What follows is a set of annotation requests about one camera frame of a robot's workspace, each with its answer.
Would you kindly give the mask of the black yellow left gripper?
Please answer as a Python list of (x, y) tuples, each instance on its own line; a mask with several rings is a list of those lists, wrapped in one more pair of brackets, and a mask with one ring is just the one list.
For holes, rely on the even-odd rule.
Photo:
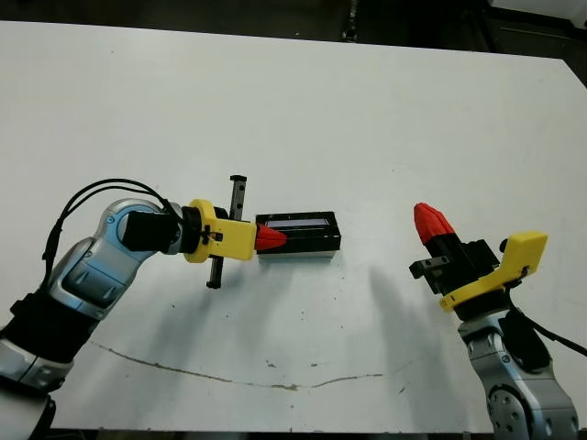
[(182, 253), (190, 263), (212, 260), (206, 282), (209, 289), (221, 287), (225, 259), (249, 260), (254, 245), (257, 252), (265, 252), (287, 242), (287, 236), (276, 229), (242, 220), (247, 178), (236, 174), (229, 179), (232, 194), (228, 210), (204, 199), (194, 199), (182, 208)]

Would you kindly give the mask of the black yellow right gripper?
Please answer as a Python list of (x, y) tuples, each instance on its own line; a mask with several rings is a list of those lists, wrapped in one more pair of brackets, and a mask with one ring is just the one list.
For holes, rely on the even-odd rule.
[(414, 207), (416, 232), (429, 258), (409, 266), (426, 280), (440, 307), (463, 321), (506, 307), (506, 290), (537, 271), (548, 236), (530, 231), (509, 236), (497, 258), (483, 239), (464, 243), (446, 217), (427, 203)]

